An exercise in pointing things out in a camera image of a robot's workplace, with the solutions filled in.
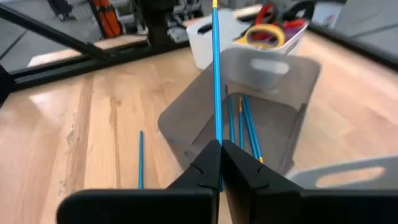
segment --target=blue stick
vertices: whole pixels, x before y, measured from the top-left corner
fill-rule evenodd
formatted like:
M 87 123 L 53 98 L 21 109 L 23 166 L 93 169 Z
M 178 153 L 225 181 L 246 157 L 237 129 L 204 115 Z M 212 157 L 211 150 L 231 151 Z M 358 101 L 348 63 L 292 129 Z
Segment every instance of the blue stick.
M 243 114 L 242 114 L 242 98 L 239 98 L 239 147 L 243 149 L 244 138 L 243 138 Z
M 213 6 L 213 81 L 216 139 L 223 143 L 223 114 L 221 105 L 220 34 L 218 29 L 218 10 Z
M 243 102 L 243 115 L 244 115 L 244 120 L 246 122 L 246 128 L 248 129 L 248 135 L 249 135 L 249 142 L 250 142 L 251 151 L 252 151 L 253 157 L 255 159 L 258 159 L 257 150 L 256 150 L 256 143 L 254 143 L 253 132 L 252 132 L 252 129 L 251 129 L 251 124 L 250 124 L 249 112 L 248 112 L 246 104 L 244 103 L 245 102 L 244 98 L 243 98 L 242 102 Z
M 235 143 L 235 127 L 234 127 L 234 114 L 232 110 L 232 97 L 228 98 L 228 115 L 229 115 L 229 140 Z
M 247 111 L 247 114 L 248 114 L 248 118 L 249 118 L 249 122 L 250 122 L 250 128 L 252 130 L 254 145 L 255 145 L 256 154 L 257 154 L 256 159 L 258 159 L 260 162 L 264 162 L 262 160 L 262 156 L 261 156 L 261 149 L 260 149 L 260 145 L 259 145 L 259 140 L 257 138 L 256 128 L 254 127 L 254 122 L 253 122 L 253 117 L 252 117 L 250 105 L 249 105 L 249 102 L 248 102 L 246 96 L 243 96 L 243 106 L 246 108 L 246 111 Z
M 144 132 L 139 131 L 139 174 L 138 189 L 144 188 Z

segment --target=wooden tabletop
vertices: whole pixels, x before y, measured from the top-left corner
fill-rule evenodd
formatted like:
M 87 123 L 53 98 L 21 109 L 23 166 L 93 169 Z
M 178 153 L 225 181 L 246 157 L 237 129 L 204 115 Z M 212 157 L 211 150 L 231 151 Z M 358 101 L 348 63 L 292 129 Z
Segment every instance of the wooden tabletop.
M 397 154 L 397 74 L 310 33 L 297 54 L 322 74 L 294 170 Z M 54 223 L 77 190 L 136 189 L 140 130 L 144 187 L 168 186 L 183 170 L 157 120 L 199 73 L 186 48 L 11 93 L 0 109 L 2 221 Z M 224 194 L 220 223 L 231 223 Z

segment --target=black metal bar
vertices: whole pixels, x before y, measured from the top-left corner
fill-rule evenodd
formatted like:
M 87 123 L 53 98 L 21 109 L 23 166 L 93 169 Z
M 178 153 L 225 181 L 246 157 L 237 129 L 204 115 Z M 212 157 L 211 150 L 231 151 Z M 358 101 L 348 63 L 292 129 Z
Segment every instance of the black metal bar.
M 93 13 L 94 18 L 95 18 L 95 20 L 97 21 L 99 30 L 101 31 L 101 35 L 103 36 L 104 39 L 106 39 L 107 36 L 106 36 L 104 24 L 102 23 L 101 18 L 100 18 L 100 15 L 98 14 L 97 7 L 96 7 L 95 4 L 93 3 L 93 0 L 87 0 L 87 1 L 88 1 L 88 4 L 90 5 L 91 12 Z
M 87 60 L 73 65 L 46 70 L 33 75 L 16 78 L 16 84 L 12 91 L 23 90 L 37 85 L 54 82 L 64 78 L 70 78 L 84 73 L 96 71 L 103 68 L 112 67 L 133 60 L 139 60 L 146 57 L 163 54 L 173 50 L 189 47 L 189 42 L 181 44 L 166 45 L 162 47 L 144 47 L 140 49 L 124 49 L 119 51 L 113 57 L 105 61 L 96 59 Z
M 341 34 L 334 30 L 326 29 L 314 23 L 311 23 L 307 29 L 310 32 L 313 32 L 321 37 L 326 38 L 327 40 L 341 45 L 348 50 L 352 50 L 357 54 L 360 54 L 377 63 L 383 64 L 395 71 L 398 71 L 398 57 L 395 55 L 373 47 L 372 45 L 351 40 L 348 36 L 344 34 Z
M 109 58 L 109 55 L 107 53 L 105 53 L 102 49 L 94 46 L 93 44 L 86 44 L 78 39 L 70 37 L 69 35 L 53 29 L 52 27 L 43 24 L 40 21 L 37 21 L 27 15 L 10 9 L 3 4 L 0 4 L 0 18 L 29 29 L 54 42 L 75 49 L 82 54 L 86 54 L 93 58 L 103 60 Z
M 0 107 L 7 99 L 11 90 L 14 88 L 15 81 L 0 65 Z
M 8 52 L 10 52 L 10 50 L 25 36 L 25 34 L 27 33 L 27 31 L 28 30 L 24 30 L 21 34 L 20 34 L 20 36 L 16 39 L 16 40 L 14 40 L 13 42 L 12 42 L 12 44 L 10 44 L 10 46 L 8 46 L 8 48 L 0 55 L 0 60 L 1 59 L 3 59 L 7 54 L 8 54 Z

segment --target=white container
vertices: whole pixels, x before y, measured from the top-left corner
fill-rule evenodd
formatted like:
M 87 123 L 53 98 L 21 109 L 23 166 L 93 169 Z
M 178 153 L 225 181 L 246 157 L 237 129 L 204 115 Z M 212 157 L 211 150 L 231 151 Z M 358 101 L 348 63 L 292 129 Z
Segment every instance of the white container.
M 301 170 L 288 174 L 286 178 L 295 182 L 305 189 L 320 189 L 317 182 L 325 176 L 342 174 L 350 171 L 362 171 L 369 168 L 382 168 L 382 173 L 370 179 L 357 182 L 326 187 L 328 189 L 351 189 L 351 190 L 393 190 L 398 189 L 398 156 L 377 157 L 361 161 L 333 164 L 331 166 L 317 167 L 309 170 Z
M 218 11 L 218 20 L 220 23 L 220 51 L 224 51 L 233 47 L 251 48 L 266 52 L 277 52 L 280 54 L 291 54 L 299 44 L 299 40 L 304 35 L 305 26 L 300 32 L 294 35 L 283 46 L 274 49 L 258 49 L 251 45 L 239 44 L 233 42 L 235 38 L 239 37 L 250 24 L 237 20 L 234 14 L 228 9 Z M 198 31 L 204 26 L 211 26 L 211 16 L 207 16 L 187 27 L 189 43 L 191 45 L 193 58 L 199 69 L 205 69 L 213 61 L 212 51 L 212 31 L 209 30 L 204 34 L 199 34 Z

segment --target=gray container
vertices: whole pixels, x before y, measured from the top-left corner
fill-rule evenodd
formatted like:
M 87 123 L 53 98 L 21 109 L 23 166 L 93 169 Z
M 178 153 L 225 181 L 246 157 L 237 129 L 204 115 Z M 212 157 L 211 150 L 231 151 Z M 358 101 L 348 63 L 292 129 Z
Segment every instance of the gray container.
M 229 138 L 228 97 L 233 99 L 235 139 L 238 141 L 239 97 L 248 96 L 264 163 L 285 174 L 320 65 L 314 60 L 270 54 L 253 49 L 221 53 L 223 136 Z M 215 138 L 213 64 L 210 64 L 160 115 L 159 129 L 186 169 Z M 251 153 L 246 127 L 244 150 Z

